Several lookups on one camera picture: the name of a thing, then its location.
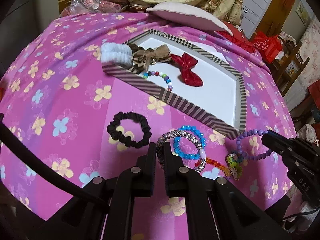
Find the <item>floral blanket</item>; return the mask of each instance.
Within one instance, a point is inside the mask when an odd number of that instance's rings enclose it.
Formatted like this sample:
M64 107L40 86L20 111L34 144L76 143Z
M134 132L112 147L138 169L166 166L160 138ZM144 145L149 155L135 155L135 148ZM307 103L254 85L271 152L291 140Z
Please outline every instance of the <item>floral blanket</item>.
M86 14L54 20L22 50L0 82L0 87L5 88L0 102L4 124L51 169L80 187L95 176L118 176L147 153L147 147L127 148L107 133L106 126L119 111L143 114L151 127L153 142L181 125L195 125L207 139L207 155L226 164L226 155L236 149L235 140L103 73L103 42L122 43L151 28L213 46L244 74L247 130L272 129L286 137L295 136L289 112L258 53L249 54L225 39L145 13ZM142 138L140 125L130 120L121 122L118 129L136 140ZM183 151L196 152L189 141L181 140L180 144ZM242 147L253 155L266 151L259 136L243 139ZM195 161L184 163L193 168ZM43 180L4 145L0 167L4 185L43 219L51 217L71 198ZM281 157L274 153L257 162L244 162L242 176L231 182L265 209L290 187L286 172ZM166 196L162 174L157 165L154 195L135 202L133 240L188 237L185 200ZM207 165L201 175L215 179L223 173Z

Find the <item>plastic bag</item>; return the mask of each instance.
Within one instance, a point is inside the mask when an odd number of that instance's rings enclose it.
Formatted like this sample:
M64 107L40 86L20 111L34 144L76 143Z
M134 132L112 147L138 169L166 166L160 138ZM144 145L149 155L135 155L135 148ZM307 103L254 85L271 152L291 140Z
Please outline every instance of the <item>plastic bag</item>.
M64 8L60 17L83 13L118 13L121 5L109 0L72 0L70 6Z
M271 63L282 50L278 35L268 37L261 31L258 31L252 43L268 63Z

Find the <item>orange beaded strand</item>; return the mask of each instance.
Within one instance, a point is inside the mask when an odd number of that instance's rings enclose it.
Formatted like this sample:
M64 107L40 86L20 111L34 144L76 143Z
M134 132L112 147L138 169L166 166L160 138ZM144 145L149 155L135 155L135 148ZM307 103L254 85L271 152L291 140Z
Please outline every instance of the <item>orange beaded strand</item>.
M208 164L211 164L212 166L218 168L219 170L222 170L226 177L231 176L230 171L226 166L222 165L221 163L218 163L215 160L210 159L209 157L206 157L205 160ZM195 166L197 167L199 164L200 164L200 160L195 163Z

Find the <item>beaded bracelet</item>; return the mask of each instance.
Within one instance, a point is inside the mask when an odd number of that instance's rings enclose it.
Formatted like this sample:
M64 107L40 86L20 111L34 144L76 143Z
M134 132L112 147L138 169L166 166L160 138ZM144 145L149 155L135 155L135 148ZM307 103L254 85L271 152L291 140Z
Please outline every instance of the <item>beaded bracelet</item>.
M215 160L210 159L209 157L206 157L205 160L207 164L211 164L212 166L218 168L219 170L222 170L226 177L230 177L230 171L226 166L222 165L221 163L218 163ZM199 164L200 163L198 161L195 163L195 166L197 167Z
M154 71L148 71L148 73L144 73L143 74L143 78L147 79L149 76L159 76L162 77L164 79L164 81L168 84L168 90L171 91L172 90L172 82L171 79L169 79L169 76L167 76L166 74L163 74L162 72L154 72Z
M205 164L206 164L205 151L204 151L201 143L198 141L198 139L196 137L194 137L192 134L190 134L186 131L181 131L181 130L175 130L175 131L171 131L171 132L168 132L168 133L161 135L156 143L156 153L157 153L157 156L159 159L159 163L162 166L162 169L164 168L163 145L164 145L165 141L170 138L179 137L179 136L188 139L198 149L199 156L200 156L201 160L199 160L199 165L197 167L195 167L194 170L196 172L200 173L204 169Z
M205 138L203 138L203 133L200 133L199 130L197 130L197 128L195 126L190 126L190 125L182 125L181 128L179 128L178 130L180 131L191 131L193 132L194 135L198 136L202 147L205 147ZM174 148L174 152L176 154L178 154L179 157L184 158L186 160L198 160L200 158L199 154L192 154L192 153L184 153L181 151L180 147L180 139L181 137L175 137L173 139L173 148Z
M237 141L236 141L236 144L237 144L237 149L238 149L238 153L242 155L242 157L246 158L246 159L249 159L249 160L261 160L261 159L265 159L266 157L270 156L271 153L273 152L272 150L268 149L265 153L263 154L258 154L257 156L249 156L246 152L244 152L242 149L241 149L241 145L240 145L240 141L245 138L245 137L248 137L248 136L252 136L252 135L256 135L258 134L259 136L263 135L263 134L266 134L268 133L267 130L257 130L257 129L253 129L253 130L250 130L250 131L246 131L242 134L240 134L237 138Z
M121 131L117 131L116 127L120 125L120 120L131 119L134 122L139 122L143 131L143 139L139 142L132 141L130 136L125 137ZM110 134L113 140L119 140L127 147L133 147L139 149L145 145L149 144L149 139L151 137L150 126L148 125L147 119L137 113L129 112L122 113L119 112L113 117L113 121L107 126L107 132Z

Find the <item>silver rope bracelet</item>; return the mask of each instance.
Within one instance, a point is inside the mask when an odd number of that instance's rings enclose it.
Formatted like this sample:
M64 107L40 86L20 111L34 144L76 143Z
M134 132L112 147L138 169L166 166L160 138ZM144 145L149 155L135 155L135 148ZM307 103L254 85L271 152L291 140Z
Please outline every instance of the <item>silver rope bracelet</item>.
M192 134L190 134L186 131L180 131L180 130L174 130L174 131L171 131L171 132L168 132L168 133L161 135L156 143L156 153L157 153L157 157L159 159L159 163L161 164L162 169L164 168L164 159L163 159L163 155L164 155L163 145L164 145L164 143L168 139L179 137L179 136L188 139L198 149L201 161L200 161L200 164L194 168L194 170L196 172L200 173L204 169L205 164L206 164L205 151L201 145L201 142L199 142L199 140L196 137L194 137Z

